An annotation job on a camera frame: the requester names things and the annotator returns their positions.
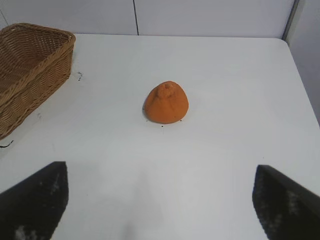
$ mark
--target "black mark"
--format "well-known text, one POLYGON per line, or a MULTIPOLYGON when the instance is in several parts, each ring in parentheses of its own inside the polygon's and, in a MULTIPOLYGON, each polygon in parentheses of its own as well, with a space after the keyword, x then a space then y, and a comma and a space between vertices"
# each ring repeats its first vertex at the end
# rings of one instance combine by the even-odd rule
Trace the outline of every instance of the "black mark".
POLYGON ((77 74, 80 74, 80 77, 79 77, 79 79, 78 79, 78 82, 80 81, 80 79, 82 78, 82 76, 84 75, 82 72, 77 72, 77 74))
POLYGON ((12 140, 7 146, 0 146, 0 149, 5 149, 7 147, 9 147, 14 141, 12 140))

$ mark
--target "orange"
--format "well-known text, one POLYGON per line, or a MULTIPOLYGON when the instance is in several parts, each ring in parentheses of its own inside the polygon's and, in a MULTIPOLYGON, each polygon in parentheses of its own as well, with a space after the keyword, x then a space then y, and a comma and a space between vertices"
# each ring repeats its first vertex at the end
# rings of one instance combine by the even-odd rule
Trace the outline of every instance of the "orange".
POLYGON ((173 81, 165 81, 156 86, 144 103, 144 112, 148 119, 161 124, 181 120, 188 108, 189 102, 184 90, 173 81))

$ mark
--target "white table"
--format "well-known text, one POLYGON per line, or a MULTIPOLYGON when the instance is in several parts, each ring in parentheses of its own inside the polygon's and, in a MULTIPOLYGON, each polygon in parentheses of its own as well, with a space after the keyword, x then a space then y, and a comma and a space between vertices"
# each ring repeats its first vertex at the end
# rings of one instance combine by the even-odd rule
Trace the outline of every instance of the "white table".
POLYGON ((0 192, 67 162, 53 240, 265 240, 258 164, 320 195, 319 125, 285 42, 76 37, 70 79, 0 142, 14 140, 0 149, 0 192), (142 106, 168 80, 189 111, 162 127, 142 106))

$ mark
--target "woven basket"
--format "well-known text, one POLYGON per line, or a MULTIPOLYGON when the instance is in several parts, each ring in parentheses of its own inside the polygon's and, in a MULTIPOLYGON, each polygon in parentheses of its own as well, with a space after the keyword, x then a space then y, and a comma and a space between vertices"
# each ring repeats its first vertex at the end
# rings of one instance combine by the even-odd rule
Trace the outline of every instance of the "woven basket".
POLYGON ((28 23, 0 31, 0 140, 69 78, 75 40, 28 23))

